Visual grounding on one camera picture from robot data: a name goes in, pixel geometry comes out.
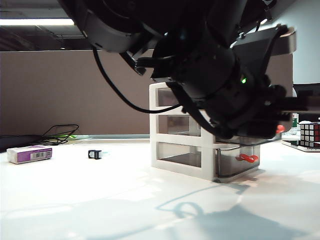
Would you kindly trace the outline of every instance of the red handle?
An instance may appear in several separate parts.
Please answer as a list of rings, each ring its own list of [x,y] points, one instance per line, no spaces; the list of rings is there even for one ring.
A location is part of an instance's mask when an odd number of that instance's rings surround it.
[[[235,159],[237,159],[238,161],[247,161],[247,162],[253,164],[254,162],[256,162],[259,159],[259,157],[257,155],[248,156],[248,155],[242,153],[239,155],[239,157],[236,156]]]

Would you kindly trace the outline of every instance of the barcode label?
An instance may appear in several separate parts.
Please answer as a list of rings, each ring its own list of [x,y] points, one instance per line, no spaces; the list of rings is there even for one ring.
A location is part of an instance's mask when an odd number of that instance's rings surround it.
[[[46,152],[36,152],[36,153],[31,153],[30,154],[30,160],[35,160],[35,159],[43,159],[46,157]]]

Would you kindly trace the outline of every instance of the gray partition wall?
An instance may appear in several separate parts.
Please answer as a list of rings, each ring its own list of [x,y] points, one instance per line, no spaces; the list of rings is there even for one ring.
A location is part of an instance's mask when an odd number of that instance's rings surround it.
[[[117,55],[100,52],[106,71],[138,106],[149,107],[149,79]],[[1,52],[0,134],[42,134],[56,124],[79,124],[79,134],[148,134],[149,115],[116,96],[91,51]],[[272,82],[292,84],[292,55],[272,57]]]

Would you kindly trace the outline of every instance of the table surface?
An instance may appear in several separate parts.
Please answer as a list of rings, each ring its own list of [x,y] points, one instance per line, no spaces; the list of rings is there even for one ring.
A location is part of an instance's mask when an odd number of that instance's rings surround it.
[[[320,239],[320,153],[264,144],[259,170],[222,184],[150,167],[150,151],[94,141],[19,165],[1,153],[1,240]]]

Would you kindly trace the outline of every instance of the fluorescent light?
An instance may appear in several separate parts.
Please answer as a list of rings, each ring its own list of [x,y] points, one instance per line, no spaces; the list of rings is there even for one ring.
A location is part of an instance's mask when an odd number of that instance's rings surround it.
[[[264,19],[264,20],[262,20],[262,22],[260,22],[260,24],[262,25],[262,24],[265,24],[266,22],[268,21],[268,19]]]
[[[0,19],[0,26],[66,26],[74,25],[69,18]]]

